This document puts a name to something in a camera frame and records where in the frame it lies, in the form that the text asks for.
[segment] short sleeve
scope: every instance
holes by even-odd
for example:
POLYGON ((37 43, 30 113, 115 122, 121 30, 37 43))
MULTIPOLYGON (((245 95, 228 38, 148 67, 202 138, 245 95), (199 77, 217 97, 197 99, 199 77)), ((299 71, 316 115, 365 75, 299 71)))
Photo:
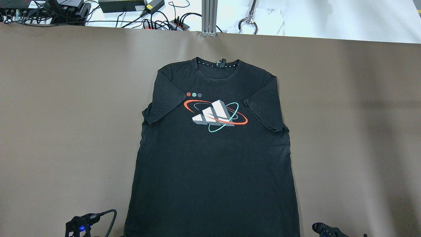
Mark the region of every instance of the short sleeve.
POLYGON ((283 129, 278 84, 275 76, 261 89, 244 100, 247 109, 266 128, 279 132, 283 129))
POLYGON ((154 124, 175 109, 186 99, 186 95, 176 87, 162 72, 158 71, 154 84, 152 103, 142 111, 145 120, 154 124))

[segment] white three-bar logo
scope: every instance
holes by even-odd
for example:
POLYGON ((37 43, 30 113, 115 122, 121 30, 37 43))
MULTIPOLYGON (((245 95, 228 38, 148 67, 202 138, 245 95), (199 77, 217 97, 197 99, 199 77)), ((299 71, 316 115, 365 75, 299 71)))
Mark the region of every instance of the white three-bar logo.
POLYGON ((213 102, 212 106, 202 110, 202 114, 192 117, 192 120, 197 124, 234 126, 233 123, 230 123, 230 119, 232 118, 226 109, 226 105, 221 100, 213 102))

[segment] black t-shirt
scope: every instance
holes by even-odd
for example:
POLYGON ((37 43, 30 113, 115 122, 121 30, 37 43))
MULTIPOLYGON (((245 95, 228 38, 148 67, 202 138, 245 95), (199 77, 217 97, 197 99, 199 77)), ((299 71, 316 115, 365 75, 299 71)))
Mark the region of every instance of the black t-shirt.
POLYGON ((127 237, 299 237, 277 79, 240 60, 158 71, 127 237))

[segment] brown backdrop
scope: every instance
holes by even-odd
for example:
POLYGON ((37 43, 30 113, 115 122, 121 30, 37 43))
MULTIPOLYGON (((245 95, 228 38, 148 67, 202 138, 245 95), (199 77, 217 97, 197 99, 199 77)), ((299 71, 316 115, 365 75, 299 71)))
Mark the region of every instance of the brown backdrop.
POLYGON ((195 56, 278 76, 302 236, 421 235, 421 45, 3 24, 0 235, 121 235, 156 71, 195 56))

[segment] cable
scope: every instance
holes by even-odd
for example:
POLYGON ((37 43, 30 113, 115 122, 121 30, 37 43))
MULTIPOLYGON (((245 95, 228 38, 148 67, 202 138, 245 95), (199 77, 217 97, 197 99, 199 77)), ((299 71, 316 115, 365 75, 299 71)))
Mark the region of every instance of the cable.
POLYGON ((99 5, 99 3, 98 3, 97 1, 93 1, 93 0, 86 0, 86 1, 85 1, 85 3, 87 3, 87 2, 93 2, 93 3, 96 3, 96 4, 98 4, 98 5, 99 5))
POLYGON ((156 23, 161 22, 161 24, 159 24, 159 27, 156 28, 156 30, 159 29, 159 28, 161 28, 161 27, 163 29, 165 29, 165 30, 170 30, 171 29, 171 25, 170 25, 170 23, 168 21, 155 21, 155 22, 156 23))
POLYGON ((140 25, 135 26, 135 27, 132 27, 132 29, 134 29, 134 28, 138 28, 138 27, 143 27, 143 28, 144 28, 144 23, 145 23, 144 21, 145 21, 145 20, 148 20, 148 19, 143 19, 142 21, 140 21, 140 23, 141 23, 140 25))
POLYGON ((177 7, 177 8, 186 8, 186 7, 190 6, 190 2, 189 2, 188 0, 186 0, 186 1, 187 1, 187 3, 188 3, 188 5, 187 5, 187 6, 176 6, 176 5, 174 5, 174 2, 173 2, 173 1, 171 1, 171 2, 169 2, 169 3, 168 3, 168 5, 170 5, 170 6, 174 7, 174 24, 176 25, 175 30, 177 30, 177 27, 179 27, 179 26, 178 26, 178 21, 176 20, 176 19, 177 19, 176 7, 177 7))
POLYGON ((143 10, 142 14, 140 14, 140 16, 138 18, 136 18, 134 21, 132 21, 132 22, 130 22, 128 24, 125 24, 122 28, 124 28, 124 27, 126 27, 126 26, 128 26, 128 25, 130 25, 132 23, 134 23, 135 21, 137 21, 140 18, 144 17, 146 14, 148 14, 148 10, 147 9, 143 10))
POLYGON ((118 25, 118 19, 119 19, 119 18, 120 18, 120 16, 122 16, 124 13, 125 13, 125 12, 122 12, 120 15, 118 15, 118 17, 117 17, 117 22, 115 23, 115 28, 117 28, 117 25, 118 25))
POLYGON ((124 21, 124 18, 126 17, 127 12, 124 13, 123 18, 121 19, 122 21, 124 21))
POLYGON ((153 16, 155 13, 157 13, 157 12, 161 13, 161 14, 165 17, 165 19, 167 20, 167 22, 168 22, 168 23, 170 22, 170 21, 168 20, 167 16, 166 16, 163 12, 161 12, 161 11, 156 11, 156 12, 152 13, 152 15, 151 15, 151 21, 152 21, 152 16, 153 16))
MULTIPOLYGON (((182 15, 181 16, 181 18, 180 18, 180 21, 181 21, 181 26, 183 26, 184 25, 184 20, 186 19, 186 17, 187 16, 190 16, 190 15, 196 15, 196 16, 200 16, 200 17, 202 17, 202 15, 200 15, 199 13, 195 13, 195 12, 188 12, 188 13, 186 13, 186 14, 184 14, 184 15, 182 15)), ((223 32, 217 25, 216 25, 216 28, 219 30, 219 31, 221 31, 221 32, 223 32)))
POLYGON ((114 216, 112 217, 111 224, 109 225, 109 228, 108 228, 107 233, 105 234, 105 237, 108 237, 109 233, 111 232, 112 226, 114 225, 114 221, 115 221, 115 218, 117 216, 117 211, 115 209, 111 209, 111 210, 108 210, 106 212, 100 213, 100 215, 105 215, 105 214, 110 213, 110 212, 114 212, 114 216))
POLYGON ((173 1, 169 2, 168 5, 170 5, 172 7, 175 7, 175 8, 186 8, 186 7, 190 6, 190 2, 188 0, 186 0, 186 2, 188 3, 187 6, 176 6, 176 5, 174 5, 173 1))
POLYGON ((96 8, 94 8, 94 9, 92 10, 92 12, 90 13, 90 14, 91 14, 91 16, 89 17, 88 21, 90 21, 90 20, 92 19, 93 13, 94 13, 97 9, 100 9, 100 8, 101 8, 101 6, 97 6, 96 8))

